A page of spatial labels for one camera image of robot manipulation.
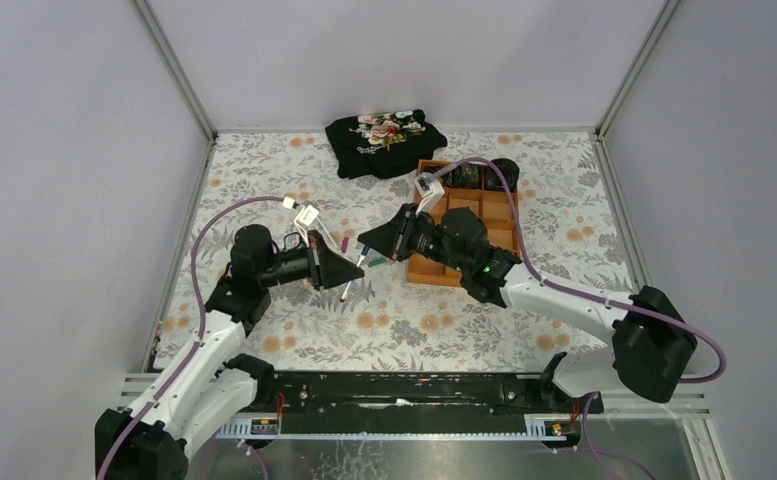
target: white wall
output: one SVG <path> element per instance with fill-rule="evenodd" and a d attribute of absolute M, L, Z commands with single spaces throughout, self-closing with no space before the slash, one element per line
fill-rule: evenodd
<path fill-rule="evenodd" d="M 662 0 L 153 0 L 220 129 L 595 125 Z"/>
<path fill-rule="evenodd" d="M 729 355 L 733 478 L 777 478 L 777 2 L 686 2 L 609 145 L 654 283 Z"/>
<path fill-rule="evenodd" d="M 90 478 L 203 149 L 129 2 L 0 1 L 0 479 Z"/>

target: black t-shirt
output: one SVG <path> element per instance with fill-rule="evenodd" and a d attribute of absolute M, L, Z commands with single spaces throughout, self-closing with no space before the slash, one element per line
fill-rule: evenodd
<path fill-rule="evenodd" d="M 338 158 L 338 176 L 373 175 L 393 178 L 431 159 L 447 137 L 426 123 L 423 110 L 347 117 L 326 127 L 329 144 Z"/>

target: pen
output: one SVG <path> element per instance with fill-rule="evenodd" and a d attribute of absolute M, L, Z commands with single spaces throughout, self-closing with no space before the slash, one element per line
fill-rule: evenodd
<path fill-rule="evenodd" d="M 370 251 L 370 247 L 368 247 L 367 245 L 362 247 L 362 252 L 359 254 L 359 259 L 356 262 L 356 266 L 357 267 L 361 267 L 361 264 L 364 263 L 364 258 L 367 256 L 367 253 L 369 251 Z M 349 282 L 347 282 L 347 285 L 344 287 L 344 292 L 341 293 L 341 301 L 342 302 L 347 299 L 347 293 L 350 292 L 350 286 L 352 284 L 353 284 L 353 281 L 350 280 Z"/>

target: floral tablecloth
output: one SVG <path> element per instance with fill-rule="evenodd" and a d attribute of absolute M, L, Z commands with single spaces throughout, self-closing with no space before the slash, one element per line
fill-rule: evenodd
<path fill-rule="evenodd" d="M 518 198 L 527 250 L 545 271 L 605 289 L 629 290 L 606 194 L 586 133 L 448 133 L 435 158 L 508 157 L 521 168 Z M 193 234 L 238 199 L 292 195 L 321 207 L 321 218 L 355 261 L 360 232 L 384 223 L 411 201 L 413 174 L 391 180 L 341 180 L 326 136 L 232 133 L 220 136 Z M 198 272 L 204 298 L 228 261 L 233 234 L 262 223 L 277 242 L 293 231 L 279 204 L 250 205 L 206 235 Z M 165 367 L 198 322 L 185 257 L 154 368 Z M 364 267 L 348 300 L 340 288 L 318 292 L 302 282 L 271 290 L 273 302 L 243 345 L 277 369 L 540 371 L 557 351 L 597 348 L 599 340 L 533 312 L 480 305 L 462 289 L 411 284 L 405 264 Z"/>

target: gray floor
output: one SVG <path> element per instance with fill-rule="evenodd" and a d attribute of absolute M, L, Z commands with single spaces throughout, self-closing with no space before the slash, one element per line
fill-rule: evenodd
<path fill-rule="evenodd" d="M 591 426 L 598 447 L 635 457 L 660 480 L 698 478 L 685 433 L 672 420 L 595 420 Z M 205 479 L 262 478 L 258 460 L 233 441 L 214 441 L 206 455 L 208 447 L 194 457 L 189 480 L 202 479 L 203 467 Z M 590 453 L 553 455 L 537 442 L 280 440 L 260 452 L 273 480 L 609 478 Z M 630 465 L 609 463 L 624 478 L 647 478 Z"/>

